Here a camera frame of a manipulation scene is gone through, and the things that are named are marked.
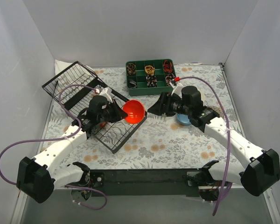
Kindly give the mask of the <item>brown lattice patterned bowl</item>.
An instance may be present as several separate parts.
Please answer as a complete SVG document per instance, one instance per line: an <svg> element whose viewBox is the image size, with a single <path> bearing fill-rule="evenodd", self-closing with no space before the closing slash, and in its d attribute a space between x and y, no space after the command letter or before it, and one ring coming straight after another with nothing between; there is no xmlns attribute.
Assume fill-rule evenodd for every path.
<svg viewBox="0 0 280 224"><path fill-rule="evenodd" d="M215 112L217 112L219 114L220 117L224 117L224 113L221 109L221 107L218 106L210 106L211 109L213 109Z"/></svg>

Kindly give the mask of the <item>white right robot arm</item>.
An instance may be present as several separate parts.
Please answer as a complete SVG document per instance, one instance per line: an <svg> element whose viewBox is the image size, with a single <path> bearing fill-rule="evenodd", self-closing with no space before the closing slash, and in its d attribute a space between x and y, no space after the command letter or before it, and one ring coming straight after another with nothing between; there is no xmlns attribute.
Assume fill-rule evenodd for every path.
<svg viewBox="0 0 280 224"><path fill-rule="evenodd" d="M225 180L242 185L253 196L261 195L280 180L280 159L276 151L264 150L236 131L228 129L227 123L216 111L203 105L201 93L196 87L186 86L180 92L181 95L176 91L163 92L148 112L167 117L186 115L192 126L229 148L240 162L239 166L230 167L228 171L219 161L208 162L193 180L202 181L206 185Z"/></svg>

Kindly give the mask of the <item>blue bowl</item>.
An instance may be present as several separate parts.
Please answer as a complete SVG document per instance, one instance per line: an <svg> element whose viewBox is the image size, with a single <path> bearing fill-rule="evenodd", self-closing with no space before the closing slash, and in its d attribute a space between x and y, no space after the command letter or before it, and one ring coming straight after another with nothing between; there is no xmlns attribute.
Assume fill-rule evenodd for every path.
<svg viewBox="0 0 280 224"><path fill-rule="evenodd" d="M184 125L184 126L189 126L191 125L191 122L188 118L187 115L183 115L183 114L176 114L176 120L181 124L181 125Z"/></svg>

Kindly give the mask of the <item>white bowl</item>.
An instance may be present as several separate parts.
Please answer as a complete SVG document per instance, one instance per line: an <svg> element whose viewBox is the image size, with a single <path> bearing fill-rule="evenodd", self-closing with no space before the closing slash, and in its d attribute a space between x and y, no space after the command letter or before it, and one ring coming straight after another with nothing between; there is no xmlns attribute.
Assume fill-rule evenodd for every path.
<svg viewBox="0 0 280 224"><path fill-rule="evenodd" d="M202 92L200 92L200 95L201 95L201 100L204 102L205 101L205 96Z"/></svg>

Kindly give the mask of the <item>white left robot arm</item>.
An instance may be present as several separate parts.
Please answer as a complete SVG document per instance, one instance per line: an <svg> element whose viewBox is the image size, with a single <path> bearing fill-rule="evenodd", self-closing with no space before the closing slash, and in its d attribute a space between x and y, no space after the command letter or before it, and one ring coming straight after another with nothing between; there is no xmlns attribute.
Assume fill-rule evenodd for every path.
<svg viewBox="0 0 280 224"><path fill-rule="evenodd" d="M93 128L127 117L128 113L114 100L95 96L59 140L32 159L24 157L20 161L16 187L38 203L46 201L55 189L71 183L87 187L90 183L87 165L74 162L59 171L56 168L70 152L88 139Z"/></svg>

